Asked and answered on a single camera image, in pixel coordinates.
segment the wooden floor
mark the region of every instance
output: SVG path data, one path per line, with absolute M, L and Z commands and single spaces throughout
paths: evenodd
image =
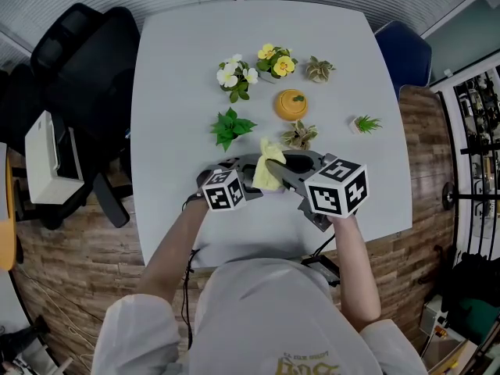
M 437 268 L 434 245 L 452 243 L 453 215 L 441 208 L 441 189 L 452 180 L 452 157 L 436 95 L 408 87 L 401 94 L 400 106 L 412 177 L 413 227 L 371 241 L 367 247 L 384 317 L 392 318 L 418 346 L 423 340 L 418 330 L 420 311 L 431 285 L 418 285 L 417 279 Z M 133 293 L 144 269 L 133 198 L 125 205 L 130 222 L 122 229 L 111 225 L 95 198 L 55 231 L 35 221 L 19 223 L 25 263 L 13 273 L 31 318 L 42 314 L 52 329 L 46 341 L 55 358 L 60 362 L 68 356 L 74 358 L 68 374 L 90 373 L 86 367 L 91 366 L 91 346 L 95 344 L 91 336 L 98 336 L 106 309 L 118 298 Z M 197 272 L 190 279 L 191 318 L 209 275 Z M 333 293 L 338 302 L 338 291 Z M 185 350 L 187 330 L 180 318 L 181 303 L 180 289 L 173 308 L 183 337 L 180 350 Z M 84 334 L 88 342 L 72 334 L 74 325 L 91 335 Z

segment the metal rack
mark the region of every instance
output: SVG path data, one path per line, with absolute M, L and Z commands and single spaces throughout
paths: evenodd
M 490 240 L 487 258 L 491 259 L 495 245 L 498 203 L 498 150 L 500 150 L 500 76 L 498 69 L 489 70 L 454 86 L 462 123 L 466 132 L 466 148 L 460 152 L 469 156 L 470 194 L 452 193 L 454 199 L 470 200 L 470 229 L 467 252 L 481 252 Z

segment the small potted plant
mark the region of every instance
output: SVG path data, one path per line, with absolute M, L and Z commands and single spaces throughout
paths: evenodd
M 328 61 L 319 61 L 314 55 L 311 55 L 311 59 L 305 69 L 308 79 L 317 82 L 318 84 L 324 84 L 328 82 L 328 77 L 330 76 L 330 71 L 335 70 Z
M 256 84 L 258 74 L 255 68 L 241 61 L 241 54 L 235 54 L 230 59 L 219 64 L 217 80 L 220 88 L 228 93 L 229 101 L 235 103 L 239 98 L 249 100 L 248 86 Z
M 252 132 L 252 128 L 257 125 L 250 120 L 238 118 L 237 113 L 231 107 L 227 110 L 226 115 L 222 115 L 219 112 L 217 117 L 217 122 L 212 124 L 213 129 L 211 133 L 217 135 L 216 146 L 222 145 L 225 152 L 231 146 L 231 142 L 234 139 L 240 137 L 242 134 Z
M 309 150 L 311 147 L 311 140 L 318 136 L 318 130 L 315 125 L 305 127 L 301 120 L 292 123 L 293 130 L 284 132 L 281 135 L 281 140 L 286 146 L 296 148 L 298 150 Z
M 259 50 L 257 70 L 262 79 L 275 84 L 282 77 L 295 71 L 296 59 L 290 57 L 289 48 L 274 47 L 267 43 Z
M 349 125 L 355 134 L 371 134 L 372 130 L 382 128 L 380 119 L 370 118 L 369 116 L 358 116 Z

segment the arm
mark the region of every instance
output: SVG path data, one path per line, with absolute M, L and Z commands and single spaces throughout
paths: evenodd
M 205 199 L 187 204 L 146 266 L 136 293 L 159 296 L 172 303 L 208 209 Z
M 380 298 L 365 242 L 354 216 L 328 219 L 334 225 L 337 241 L 342 314 L 360 332 L 380 317 Z

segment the yellow chair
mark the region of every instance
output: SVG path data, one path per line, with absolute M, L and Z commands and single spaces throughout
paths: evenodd
M 13 172 L 9 159 L 5 166 L 5 181 L 7 191 L 7 209 L 9 218 L 0 221 L 0 268 L 9 271 L 16 263 L 16 208 L 14 205 L 14 183 Z

